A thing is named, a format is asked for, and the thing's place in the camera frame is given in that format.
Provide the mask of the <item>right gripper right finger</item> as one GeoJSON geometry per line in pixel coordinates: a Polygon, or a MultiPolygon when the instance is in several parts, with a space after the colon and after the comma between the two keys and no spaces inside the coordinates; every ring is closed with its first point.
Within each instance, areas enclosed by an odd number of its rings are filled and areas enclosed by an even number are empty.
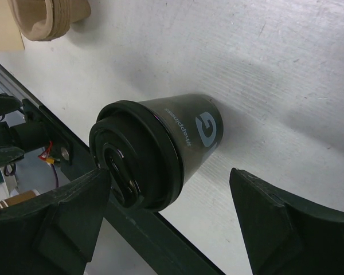
{"type": "Polygon", "coordinates": [[[344,212],[245,170],[229,185],[253,274],[344,274],[344,212]]]}

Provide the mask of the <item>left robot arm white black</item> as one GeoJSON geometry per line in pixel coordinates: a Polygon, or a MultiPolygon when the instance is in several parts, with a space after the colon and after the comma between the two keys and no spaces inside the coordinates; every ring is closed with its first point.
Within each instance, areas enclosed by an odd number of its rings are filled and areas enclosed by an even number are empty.
{"type": "MultiPolygon", "coordinates": [[[[0,117],[15,112],[22,102],[13,96],[0,94],[0,117]]],[[[26,121],[8,126],[0,121],[0,168],[19,161],[25,153],[50,145],[50,137],[40,121],[26,121]]]]}

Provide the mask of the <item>dark translucent coffee cup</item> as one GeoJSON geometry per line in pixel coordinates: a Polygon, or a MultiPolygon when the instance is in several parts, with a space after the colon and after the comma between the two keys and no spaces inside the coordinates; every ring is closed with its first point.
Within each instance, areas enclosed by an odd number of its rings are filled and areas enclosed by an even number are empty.
{"type": "Polygon", "coordinates": [[[224,125],[214,100],[186,94],[140,103],[167,129],[182,161],[186,183],[221,143],[224,125]]]}

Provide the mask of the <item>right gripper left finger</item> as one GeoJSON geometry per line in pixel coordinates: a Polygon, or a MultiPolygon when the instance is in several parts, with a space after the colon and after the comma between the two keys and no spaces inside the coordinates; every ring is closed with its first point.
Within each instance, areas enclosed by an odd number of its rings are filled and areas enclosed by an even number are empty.
{"type": "Polygon", "coordinates": [[[83,274],[110,195],[110,174],[93,170],[0,210],[0,274],[83,274]]]}

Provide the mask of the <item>black cup lid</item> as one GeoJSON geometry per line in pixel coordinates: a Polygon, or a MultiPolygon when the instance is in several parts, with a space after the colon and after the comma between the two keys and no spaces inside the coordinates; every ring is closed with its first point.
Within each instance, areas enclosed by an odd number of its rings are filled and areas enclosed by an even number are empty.
{"type": "Polygon", "coordinates": [[[183,186],[183,165],[161,121],[134,101],[117,101],[98,114],[89,133],[97,166],[111,174],[111,193],[125,209],[159,212],[183,186]]]}

